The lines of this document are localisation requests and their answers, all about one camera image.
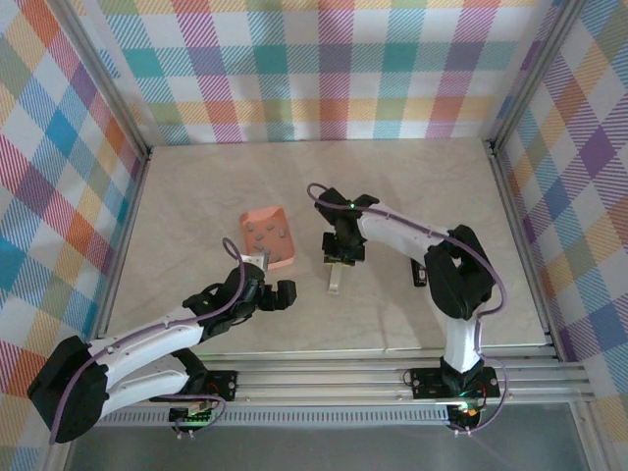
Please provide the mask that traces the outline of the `orange plastic tray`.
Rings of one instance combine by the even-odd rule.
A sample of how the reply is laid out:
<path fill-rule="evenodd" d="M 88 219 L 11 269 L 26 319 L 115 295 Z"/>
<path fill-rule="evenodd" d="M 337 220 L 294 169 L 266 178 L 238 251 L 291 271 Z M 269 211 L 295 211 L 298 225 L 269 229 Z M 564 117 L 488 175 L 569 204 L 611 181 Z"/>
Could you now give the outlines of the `orange plastic tray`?
<path fill-rule="evenodd" d="M 252 232 L 245 228 L 247 223 L 254 226 Z M 267 231 L 266 227 L 270 224 L 274 224 L 275 227 L 271 231 Z M 239 217 L 239 226 L 243 237 L 244 250 L 247 255 L 260 252 L 255 246 L 263 245 L 270 250 L 267 252 L 269 254 L 269 269 L 284 268 L 293 263 L 295 248 L 288 225 L 287 214 L 282 206 L 268 206 L 245 212 Z M 281 228 L 287 230 L 286 237 L 280 237 L 279 230 Z M 260 241 L 255 240 L 255 237 L 258 235 L 263 235 L 264 238 Z"/>

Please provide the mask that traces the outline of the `small green circuit board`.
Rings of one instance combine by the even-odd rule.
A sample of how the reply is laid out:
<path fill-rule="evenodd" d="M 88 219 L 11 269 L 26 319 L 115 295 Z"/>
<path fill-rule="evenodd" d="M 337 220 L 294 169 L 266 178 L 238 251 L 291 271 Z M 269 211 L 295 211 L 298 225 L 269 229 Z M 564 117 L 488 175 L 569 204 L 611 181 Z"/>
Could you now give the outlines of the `small green circuit board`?
<path fill-rule="evenodd" d="M 191 414 L 187 408 L 170 408 L 168 421 L 176 433 L 188 434 L 196 433 L 202 428 L 209 426 L 216 418 L 216 413 L 212 409 L 206 409 Z"/>
<path fill-rule="evenodd" d="M 473 430 L 481 421 L 483 406 L 474 402 L 461 402 L 446 407 L 448 426 L 452 430 Z"/>

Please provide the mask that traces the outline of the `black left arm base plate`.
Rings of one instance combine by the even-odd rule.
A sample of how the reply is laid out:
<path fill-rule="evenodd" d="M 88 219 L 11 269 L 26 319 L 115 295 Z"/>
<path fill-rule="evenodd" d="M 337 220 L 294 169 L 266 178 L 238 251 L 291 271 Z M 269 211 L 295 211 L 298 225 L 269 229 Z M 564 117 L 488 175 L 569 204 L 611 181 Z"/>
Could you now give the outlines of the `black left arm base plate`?
<path fill-rule="evenodd" d="M 236 398 L 237 379 L 236 370 L 209 370 L 200 382 L 199 392 L 232 402 Z"/>

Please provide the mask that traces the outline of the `aluminium cross rail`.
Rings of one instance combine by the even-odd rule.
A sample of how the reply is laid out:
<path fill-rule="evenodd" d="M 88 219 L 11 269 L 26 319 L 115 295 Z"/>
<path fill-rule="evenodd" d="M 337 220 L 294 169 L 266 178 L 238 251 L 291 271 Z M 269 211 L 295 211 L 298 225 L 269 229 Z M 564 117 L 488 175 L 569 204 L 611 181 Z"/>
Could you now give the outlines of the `aluminium cross rail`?
<path fill-rule="evenodd" d="M 499 398 L 415 399 L 407 380 L 413 368 L 439 368 L 433 350 L 329 350 L 201 355 L 206 370 L 238 371 L 238 405 L 332 406 L 402 403 L 497 404 L 588 400 L 584 367 L 558 361 L 552 348 L 497 348 L 485 367 L 496 370 Z"/>

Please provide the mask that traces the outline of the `aluminium side rail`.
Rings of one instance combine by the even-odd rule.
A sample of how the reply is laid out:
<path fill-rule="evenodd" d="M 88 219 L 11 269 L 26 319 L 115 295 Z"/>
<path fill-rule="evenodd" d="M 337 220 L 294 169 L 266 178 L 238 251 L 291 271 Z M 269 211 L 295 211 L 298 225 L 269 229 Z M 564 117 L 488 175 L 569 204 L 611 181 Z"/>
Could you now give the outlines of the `aluminium side rail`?
<path fill-rule="evenodd" d="M 146 177 L 149 171 L 154 146 L 149 146 L 142 155 L 136 180 L 131 185 L 127 196 L 127 211 L 121 228 L 117 231 L 113 258 L 110 264 L 110 274 L 107 276 L 102 290 L 100 290 L 97 309 L 95 311 L 88 338 L 99 339 L 106 335 L 113 314 L 114 304 L 122 279 L 125 261 L 129 252 L 133 227 L 139 210 Z"/>
<path fill-rule="evenodd" d="M 528 291 L 532 296 L 537 315 L 546 337 L 546 344 L 553 348 L 554 356 L 558 361 L 565 361 L 564 348 L 557 335 L 555 322 L 550 315 L 550 304 L 542 284 L 541 276 L 535 265 L 533 251 L 516 207 L 514 193 L 508 182 L 506 171 L 501 163 L 495 144 L 490 140 L 484 140 L 483 145 L 497 184 L 497 191 L 514 240 Z"/>

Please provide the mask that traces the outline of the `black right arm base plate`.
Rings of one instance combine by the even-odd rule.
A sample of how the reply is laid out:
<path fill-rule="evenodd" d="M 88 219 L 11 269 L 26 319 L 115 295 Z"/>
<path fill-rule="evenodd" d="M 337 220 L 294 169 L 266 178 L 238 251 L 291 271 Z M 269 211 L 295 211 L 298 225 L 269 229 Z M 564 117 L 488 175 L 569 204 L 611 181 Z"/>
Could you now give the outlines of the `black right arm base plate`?
<path fill-rule="evenodd" d="M 443 368 L 413 368 L 407 380 L 415 399 L 499 398 L 496 370 L 483 367 L 460 374 Z"/>

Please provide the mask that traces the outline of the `aluminium corner post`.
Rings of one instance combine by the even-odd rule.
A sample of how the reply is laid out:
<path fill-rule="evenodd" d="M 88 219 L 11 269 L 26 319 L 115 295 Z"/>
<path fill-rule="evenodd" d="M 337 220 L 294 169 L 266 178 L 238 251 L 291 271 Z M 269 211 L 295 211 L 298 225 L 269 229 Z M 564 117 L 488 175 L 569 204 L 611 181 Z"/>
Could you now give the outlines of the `aluminium corner post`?
<path fill-rule="evenodd" d="M 109 104 L 112 114 L 119 121 L 133 150 L 138 154 L 140 161 L 145 162 L 150 157 L 151 146 L 141 135 L 123 95 L 102 62 L 71 1 L 46 0 L 46 2 L 76 48 L 96 87 Z"/>
<path fill-rule="evenodd" d="M 498 100 L 500 105 L 489 128 L 483 132 L 486 147 L 498 155 L 522 119 L 542 78 L 549 69 L 566 36 L 587 0 L 544 0 L 534 14 L 524 42 L 514 56 L 512 83 Z"/>

